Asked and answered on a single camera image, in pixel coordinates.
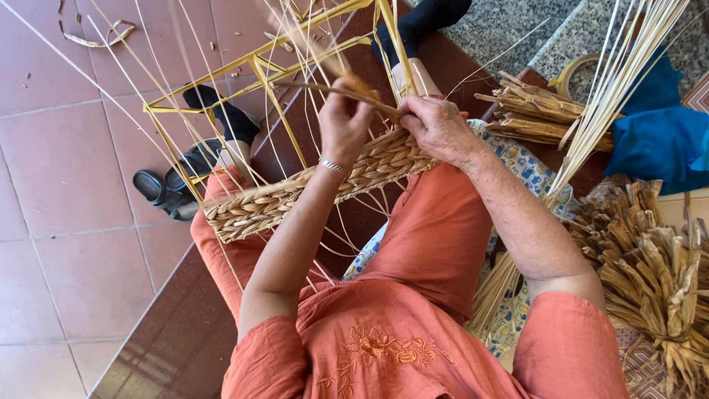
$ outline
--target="orange embroidery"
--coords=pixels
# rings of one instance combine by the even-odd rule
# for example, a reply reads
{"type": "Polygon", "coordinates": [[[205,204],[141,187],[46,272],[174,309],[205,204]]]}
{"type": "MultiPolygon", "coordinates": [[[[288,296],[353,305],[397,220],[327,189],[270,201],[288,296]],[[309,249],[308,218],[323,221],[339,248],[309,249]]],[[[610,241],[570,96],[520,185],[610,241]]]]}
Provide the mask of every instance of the orange embroidery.
{"type": "Polygon", "coordinates": [[[389,352],[391,352],[392,355],[396,355],[396,362],[399,364],[416,363],[425,368],[430,364],[430,360],[435,359],[438,354],[442,354],[449,363],[461,368],[463,367],[455,361],[451,354],[438,349],[431,338],[426,340],[413,338],[404,343],[400,343],[400,341],[405,341],[405,339],[394,338],[389,340],[388,334],[384,334],[384,336],[380,338],[379,332],[373,327],[369,330],[369,335],[365,334],[365,331],[364,323],[359,323],[357,326],[350,329],[350,339],[352,342],[349,344],[340,344],[340,346],[348,353],[355,354],[354,358],[352,358],[351,361],[341,361],[339,363],[340,367],[336,368],[330,374],[329,378],[320,379],[318,384],[322,384],[325,389],[335,385],[337,387],[337,395],[342,395],[346,398],[348,395],[354,393],[352,386],[357,384],[350,380],[350,372],[354,375],[354,372],[357,370],[357,359],[362,357],[364,364],[370,366],[375,359],[385,362],[389,361],[387,359],[389,352]],[[341,383],[335,380],[337,377],[341,379],[341,383]]]}
{"type": "Polygon", "coordinates": [[[435,359],[438,354],[442,354],[449,363],[463,367],[455,361],[451,354],[438,349],[433,339],[428,342],[428,339],[421,341],[421,338],[414,338],[405,342],[401,345],[401,352],[396,355],[396,361],[400,364],[416,362],[425,368],[430,360],[435,359]]]}

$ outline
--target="black sock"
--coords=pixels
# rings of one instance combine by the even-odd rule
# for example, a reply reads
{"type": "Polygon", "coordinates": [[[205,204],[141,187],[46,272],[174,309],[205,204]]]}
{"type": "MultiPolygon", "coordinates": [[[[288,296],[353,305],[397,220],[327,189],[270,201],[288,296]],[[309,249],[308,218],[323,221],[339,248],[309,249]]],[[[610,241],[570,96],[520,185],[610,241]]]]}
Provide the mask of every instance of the black sock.
{"type": "MultiPolygon", "coordinates": [[[[418,41],[426,33],[451,26],[470,8],[472,0],[423,0],[411,9],[405,16],[398,19],[398,31],[403,41],[406,57],[418,58],[418,41]]],[[[393,43],[389,37],[386,25],[376,27],[376,35],[389,59],[389,67],[399,63],[393,43]]],[[[384,64],[379,51],[379,45],[372,42],[372,52],[384,64]]]]}
{"type": "MultiPolygon", "coordinates": [[[[204,106],[210,106],[219,101],[219,97],[215,89],[205,86],[204,84],[198,84],[197,87],[199,88],[199,94],[202,97],[202,101],[204,101],[204,106]]],[[[184,98],[184,101],[187,103],[188,107],[202,108],[202,104],[199,102],[199,97],[197,96],[197,91],[194,87],[184,91],[182,93],[182,98],[184,98]]],[[[214,117],[219,119],[222,125],[224,125],[224,139],[226,141],[239,140],[251,146],[251,143],[254,142],[254,137],[256,137],[261,130],[261,126],[256,126],[256,124],[249,119],[244,111],[238,109],[229,102],[224,103],[224,111],[226,111],[226,115],[224,114],[224,111],[222,111],[221,106],[215,106],[212,110],[214,111],[214,117]],[[233,131],[229,129],[229,124],[231,124],[233,131]]]]}

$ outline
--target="blue fabric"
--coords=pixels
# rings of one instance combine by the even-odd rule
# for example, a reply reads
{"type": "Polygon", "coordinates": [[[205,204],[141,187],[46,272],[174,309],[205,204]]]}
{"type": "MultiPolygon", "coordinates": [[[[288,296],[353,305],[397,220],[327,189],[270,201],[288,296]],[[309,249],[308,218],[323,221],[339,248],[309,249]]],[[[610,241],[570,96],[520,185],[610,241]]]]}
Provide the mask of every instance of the blue fabric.
{"type": "MultiPolygon", "coordinates": [[[[643,76],[647,68],[652,65],[663,50],[664,46],[660,46],[655,50],[647,64],[640,71],[640,74],[635,78],[633,86],[635,86],[635,83],[643,76]]],[[[663,55],[662,58],[657,61],[657,64],[652,67],[650,72],[647,73],[647,76],[642,82],[640,82],[640,85],[635,88],[635,91],[620,113],[624,115],[635,115],[654,109],[682,106],[679,91],[677,90],[677,84],[681,77],[682,72],[672,67],[667,54],[663,55]]]]}
{"type": "Polygon", "coordinates": [[[709,115],[672,107],[618,119],[606,175],[660,179],[661,195],[709,185],[709,115]]]}
{"type": "MultiPolygon", "coordinates": [[[[663,50],[655,51],[638,79],[663,50]]],[[[709,115],[682,108],[681,77],[664,55],[636,87],[621,110],[627,116],[611,125],[613,154],[606,175],[660,179],[661,195],[709,185],[709,115]]]]}

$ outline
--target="tape roll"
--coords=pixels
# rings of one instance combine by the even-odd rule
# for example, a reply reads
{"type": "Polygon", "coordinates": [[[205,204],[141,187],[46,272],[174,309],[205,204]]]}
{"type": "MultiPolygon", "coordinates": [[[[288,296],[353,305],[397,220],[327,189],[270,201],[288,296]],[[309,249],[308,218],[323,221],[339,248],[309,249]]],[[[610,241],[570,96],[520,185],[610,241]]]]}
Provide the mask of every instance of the tape roll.
{"type": "Polygon", "coordinates": [[[600,59],[601,59],[600,53],[592,53],[592,54],[583,55],[583,56],[571,61],[564,68],[564,70],[562,70],[562,73],[559,75],[558,78],[552,78],[549,80],[549,84],[547,86],[548,87],[556,86],[558,95],[572,99],[571,96],[569,95],[569,80],[571,80],[571,75],[583,64],[586,64],[587,62],[598,62],[600,59]]]}

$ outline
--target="silver bracelet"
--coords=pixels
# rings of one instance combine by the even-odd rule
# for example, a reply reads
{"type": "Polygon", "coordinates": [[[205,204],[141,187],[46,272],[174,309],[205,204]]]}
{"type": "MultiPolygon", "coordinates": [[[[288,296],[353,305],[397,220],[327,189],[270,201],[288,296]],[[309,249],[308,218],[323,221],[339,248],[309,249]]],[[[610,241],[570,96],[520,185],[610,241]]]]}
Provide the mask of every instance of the silver bracelet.
{"type": "Polygon", "coordinates": [[[352,169],[344,168],[344,167],[338,165],[337,163],[334,163],[334,162],[332,162],[332,161],[330,161],[330,160],[324,159],[323,157],[320,157],[320,160],[319,160],[318,164],[319,164],[319,165],[322,165],[322,166],[324,166],[324,167],[326,167],[326,168],[328,168],[328,169],[332,169],[332,170],[336,170],[336,171],[338,171],[338,172],[342,172],[342,173],[345,174],[345,177],[349,177],[350,174],[352,174],[352,169]]]}

